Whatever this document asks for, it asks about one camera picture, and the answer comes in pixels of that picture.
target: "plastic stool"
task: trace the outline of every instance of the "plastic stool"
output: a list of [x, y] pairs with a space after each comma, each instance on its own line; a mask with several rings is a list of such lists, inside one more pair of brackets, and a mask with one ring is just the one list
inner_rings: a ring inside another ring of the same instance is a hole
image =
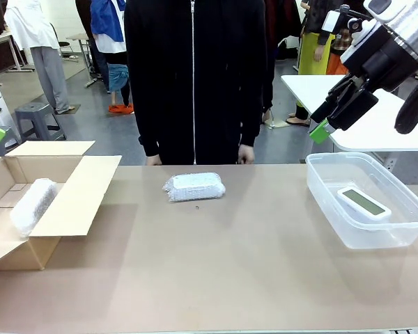
[[[45, 118], [52, 116], [57, 125], [47, 125]], [[67, 139], [62, 126], [59, 124], [56, 115], [50, 105], [45, 103], [28, 103], [15, 109], [15, 117], [17, 118], [17, 127], [22, 135], [22, 141], [57, 141], [61, 137]], [[33, 124], [32, 129], [23, 132], [22, 121], [30, 120]]]
[[9, 142], [11, 139], [14, 139], [17, 143], [16, 145], [13, 145], [13, 148], [19, 144], [19, 139], [17, 138], [17, 135], [10, 127], [0, 127], [0, 129], [3, 129], [6, 131], [6, 135], [0, 142], [0, 157], [4, 157], [6, 153], [8, 153], [8, 150], [6, 149], [6, 143]]

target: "open cardboard box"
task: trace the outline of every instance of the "open cardboard box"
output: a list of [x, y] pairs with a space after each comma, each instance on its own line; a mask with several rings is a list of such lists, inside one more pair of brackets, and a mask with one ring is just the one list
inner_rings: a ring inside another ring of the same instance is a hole
[[[83, 157], [92, 144], [28, 141], [0, 157], [0, 270], [44, 269], [61, 237], [88, 234], [121, 160]], [[10, 211], [40, 178], [60, 191], [29, 238], [21, 238]]]

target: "bubble wrap package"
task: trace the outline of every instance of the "bubble wrap package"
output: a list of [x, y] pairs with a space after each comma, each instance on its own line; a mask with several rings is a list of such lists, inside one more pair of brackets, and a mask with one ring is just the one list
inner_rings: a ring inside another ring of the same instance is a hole
[[56, 183], [36, 180], [10, 213], [14, 226], [22, 237], [28, 237], [57, 196]]
[[226, 192], [222, 179], [216, 173], [183, 174], [171, 177], [163, 189], [171, 202], [220, 198]]

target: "blue jacket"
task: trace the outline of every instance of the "blue jacket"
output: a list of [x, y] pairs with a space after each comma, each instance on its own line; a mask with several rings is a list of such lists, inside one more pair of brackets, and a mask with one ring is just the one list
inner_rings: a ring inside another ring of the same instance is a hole
[[[125, 0], [117, 0], [120, 11], [125, 10]], [[123, 42], [124, 36], [119, 24], [118, 13], [111, 0], [92, 0], [91, 32], [104, 33], [115, 42]]]

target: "white electronic device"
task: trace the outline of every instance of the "white electronic device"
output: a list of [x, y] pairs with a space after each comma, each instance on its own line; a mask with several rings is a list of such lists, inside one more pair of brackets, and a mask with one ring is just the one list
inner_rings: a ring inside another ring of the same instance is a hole
[[354, 186], [339, 189], [337, 196], [349, 207], [372, 221], [381, 221], [392, 215], [391, 209]]

